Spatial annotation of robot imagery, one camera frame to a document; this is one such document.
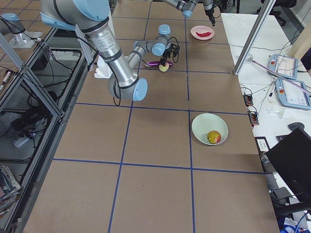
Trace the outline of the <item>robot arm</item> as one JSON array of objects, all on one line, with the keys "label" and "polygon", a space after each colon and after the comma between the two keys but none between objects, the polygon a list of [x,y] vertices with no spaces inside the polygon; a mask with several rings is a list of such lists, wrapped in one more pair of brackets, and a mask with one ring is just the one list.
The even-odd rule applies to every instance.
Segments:
[{"label": "robot arm", "polygon": [[134,49],[125,57],[108,25],[110,6],[107,0],[43,0],[40,13],[42,21],[51,27],[71,31],[80,28],[90,37],[112,71],[108,81],[112,96],[133,101],[145,98],[147,80],[140,78],[134,69],[147,52],[163,55],[170,45],[169,25],[159,26],[155,40],[136,42]]},{"label": "robot arm", "polygon": [[[182,12],[182,15],[185,18],[190,18],[196,5],[198,4],[199,0],[164,0],[164,3],[174,7],[178,11]],[[214,14],[214,2],[213,0],[201,0],[203,4],[205,14],[208,16],[212,26],[215,26],[215,18]]]}]

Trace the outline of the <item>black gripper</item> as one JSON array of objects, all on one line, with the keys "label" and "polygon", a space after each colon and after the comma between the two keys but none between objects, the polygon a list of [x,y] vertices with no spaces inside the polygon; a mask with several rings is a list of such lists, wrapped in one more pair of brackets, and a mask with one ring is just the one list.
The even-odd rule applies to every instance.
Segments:
[{"label": "black gripper", "polygon": [[205,14],[206,14],[207,16],[209,16],[209,20],[210,20],[212,26],[214,26],[213,9],[205,10]]},{"label": "black gripper", "polygon": [[160,59],[160,64],[162,66],[167,66],[168,65],[167,58],[171,57],[171,52],[172,52],[171,48],[165,49],[165,51],[163,53],[163,57]]}]

